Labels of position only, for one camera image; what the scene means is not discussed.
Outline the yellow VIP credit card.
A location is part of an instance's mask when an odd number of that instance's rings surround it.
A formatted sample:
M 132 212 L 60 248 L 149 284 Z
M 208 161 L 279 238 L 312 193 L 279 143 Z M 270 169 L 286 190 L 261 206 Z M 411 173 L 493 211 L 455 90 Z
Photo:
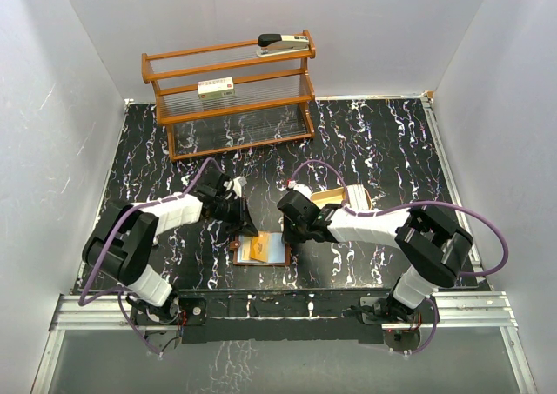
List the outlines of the yellow VIP credit card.
M 270 244 L 271 233 L 260 232 L 251 240 L 249 258 L 257 262 L 267 263 L 269 260 Z

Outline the brown leather card holder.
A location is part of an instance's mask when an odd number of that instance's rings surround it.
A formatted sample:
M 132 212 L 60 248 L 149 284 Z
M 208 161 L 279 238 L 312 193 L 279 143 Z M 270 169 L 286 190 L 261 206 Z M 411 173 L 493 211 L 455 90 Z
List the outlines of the brown leather card holder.
M 237 236 L 235 240 L 230 242 L 230 250 L 233 252 L 233 263 L 235 265 L 244 266 L 288 266 L 291 259 L 291 248 L 287 245 L 279 232 L 271 233 L 271 244 L 269 250 L 269 260 L 267 263 L 261 263 L 252 260 L 250 263 L 240 263 L 238 261 L 238 248 L 240 246 L 239 238 Z

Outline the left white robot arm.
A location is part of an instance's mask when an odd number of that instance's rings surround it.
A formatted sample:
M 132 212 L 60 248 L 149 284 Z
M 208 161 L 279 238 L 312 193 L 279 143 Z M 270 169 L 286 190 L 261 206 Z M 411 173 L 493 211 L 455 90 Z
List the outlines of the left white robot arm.
M 224 223 L 234 237 L 256 237 L 245 184 L 244 177 L 210 169 L 185 192 L 145 203 L 112 201 L 83 249 L 83 262 L 131 292 L 134 308 L 159 323 L 172 323 L 180 310 L 178 293 L 149 265 L 152 247 L 159 235 L 205 219 Z

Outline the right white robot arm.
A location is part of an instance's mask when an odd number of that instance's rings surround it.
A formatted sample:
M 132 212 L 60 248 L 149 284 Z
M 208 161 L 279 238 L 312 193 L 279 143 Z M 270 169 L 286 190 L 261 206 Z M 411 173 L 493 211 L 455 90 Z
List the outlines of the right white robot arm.
M 451 288 L 462 271 L 473 237 L 438 207 L 426 204 L 387 214 L 351 213 L 340 204 L 318 207 L 297 190 L 278 202 L 287 244 L 365 242 L 399 248 L 410 263 L 389 295 L 356 308 L 363 317 L 406 322 L 440 288 Z

